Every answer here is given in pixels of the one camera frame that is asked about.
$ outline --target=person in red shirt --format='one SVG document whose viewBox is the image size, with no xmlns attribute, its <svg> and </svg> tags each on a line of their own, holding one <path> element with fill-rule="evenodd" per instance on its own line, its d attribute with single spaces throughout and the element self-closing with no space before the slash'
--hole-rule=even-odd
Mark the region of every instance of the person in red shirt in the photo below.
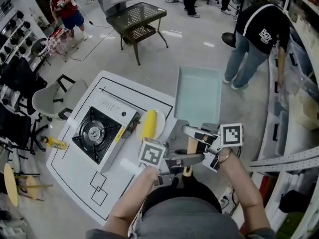
<svg viewBox="0 0 319 239">
<path fill-rule="evenodd" d="M 78 26 L 83 34 L 83 40 L 88 38 L 84 28 L 84 18 L 74 0 L 50 0 L 50 8 L 52 16 L 55 20 L 55 26 L 58 26 L 57 13 L 60 15 L 64 26 L 72 31 L 74 37 L 75 26 Z"/>
</svg>

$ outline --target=yellow bottle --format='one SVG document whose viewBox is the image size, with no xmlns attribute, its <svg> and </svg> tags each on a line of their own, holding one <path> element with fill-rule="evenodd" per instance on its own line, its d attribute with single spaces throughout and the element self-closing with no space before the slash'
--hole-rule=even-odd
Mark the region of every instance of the yellow bottle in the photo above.
<svg viewBox="0 0 319 239">
<path fill-rule="evenodd" d="M 43 142 L 46 143 L 46 145 L 48 145 L 51 148 L 64 150 L 67 147 L 65 142 L 59 141 L 59 140 L 54 139 L 52 137 L 43 137 L 42 140 L 43 140 Z"/>
<path fill-rule="evenodd" d="M 146 114 L 146 119 L 144 121 L 141 139 L 144 137 L 154 138 L 155 128 L 156 128 L 156 118 L 157 114 L 155 110 L 149 110 Z"/>
</svg>

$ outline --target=white chair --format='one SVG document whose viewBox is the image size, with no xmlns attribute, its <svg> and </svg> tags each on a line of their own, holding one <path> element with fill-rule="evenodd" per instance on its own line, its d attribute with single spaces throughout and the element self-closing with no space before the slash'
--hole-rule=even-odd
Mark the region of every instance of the white chair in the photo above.
<svg viewBox="0 0 319 239">
<path fill-rule="evenodd" d="M 62 84 L 62 79 L 72 83 L 68 90 Z M 59 96 L 59 88 L 64 91 L 64 96 Z M 73 111 L 87 88 L 85 81 L 78 80 L 75 82 L 62 74 L 52 85 L 34 93 L 32 106 L 37 112 L 46 117 L 67 120 L 68 117 L 65 113 Z"/>
</svg>

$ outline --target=white floor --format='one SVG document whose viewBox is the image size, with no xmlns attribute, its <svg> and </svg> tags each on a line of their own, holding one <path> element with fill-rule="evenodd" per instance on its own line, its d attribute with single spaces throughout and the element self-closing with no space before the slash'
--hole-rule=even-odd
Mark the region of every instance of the white floor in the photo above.
<svg viewBox="0 0 319 239">
<path fill-rule="evenodd" d="M 105 16 L 97 2 L 84 5 L 87 0 L 78 0 L 81 9 L 96 26 L 108 26 Z M 61 74 L 78 80 L 84 79 L 89 85 L 101 70 L 121 75 L 132 81 L 158 89 L 175 96 L 178 68 L 181 65 L 214 68 L 224 71 L 232 48 L 221 39 L 224 32 L 232 32 L 235 20 L 220 12 L 216 2 L 206 5 L 197 1 L 197 12 L 201 18 L 190 18 L 181 3 L 165 3 L 163 0 L 141 0 L 167 10 L 160 30 L 169 48 L 159 35 L 139 43 L 141 65 L 138 66 L 133 47 L 125 47 L 121 52 L 120 38 L 112 28 L 94 27 L 85 22 L 89 39 L 82 42 L 79 29 L 79 49 L 68 52 L 69 59 L 64 62 L 58 55 L 48 60 L 39 73 L 52 83 Z M 245 90 L 233 91 L 223 84 L 220 123 L 241 122 L 244 125 L 245 143 L 241 159 L 244 163 L 259 153 L 267 114 L 268 66 L 262 64 Z M 183 124 L 181 121 L 176 130 Z M 50 123 L 43 135 L 58 137 L 63 121 Z M 186 148 L 186 136 L 177 134 L 176 145 Z M 29 223 L 32 239 L 84 238 L 85 231 L 98 224 L 80 209 L 60 188 L 46 169 L 45 163 L 50 149 L 45 153 L 38 151 L 23 163 L 24 172 L 40 172 L 44 183 L 54 187 L 43 190 L 44 202 L 19 199 L 18 211 Z M 205 183 L 218 196 L 227 187 L 227 178 L 222 173 L 213 174 L 202 165 L 194 168 L 195 176 Z"/>
</svg>

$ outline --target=sneaker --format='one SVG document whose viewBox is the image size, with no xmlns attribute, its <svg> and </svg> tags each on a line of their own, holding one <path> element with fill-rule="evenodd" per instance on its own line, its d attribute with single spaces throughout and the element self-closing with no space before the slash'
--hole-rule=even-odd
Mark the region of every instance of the sneaker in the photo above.
<svg viewBox="0 0 319 239">
<path fill-rule="evenodd" d="M 200 15 L 198 13 L 194 14 L 194 15 L 188 15 L 188 17 L 193 17 L 193 18 L 199 18 Z"/>
<path fill-rule="evenodd" d="M 231 85 L 231 88 L 232 88 L 233 90 L 244 90 L 244 89 L 247 88 L 247 87 L 248 87 L 248 83 L 247 83 L 246 85 L 244 85 L 243 87 L 240 87 L 240 88 L 236 88 L 236 87 L 234 86 L 234 84 Z"/>
<path fill-rule="evenodd" d="M 225 79 L 225 76 L 224 76 L 223 82 L 226 83 L 226 84 L 230 83 L 230 81 L 227 81 L 227 80 Z"/>
<path fill-rule="evenodd" d="M 83 31 L 82 35 L 83 35 L 83 40 L 85 41 L 88 38 L 88 34 L 85 31 Z"/>
<path fill-rule="evenodd" d="M 197 5 L 194 5 L 194 8 L 197 8 L 197 7 L 198 7 Z M 187 11 L 187 9 L 185 7 L 184 7 L 184 10 Z"/>
<path fill-rule="evenodd" d="M 227 13 L 226 10 L 220 10 L 221 12 L 225 13 L 226 15 L 230 15 L 230 13 Z"/>
</svg>

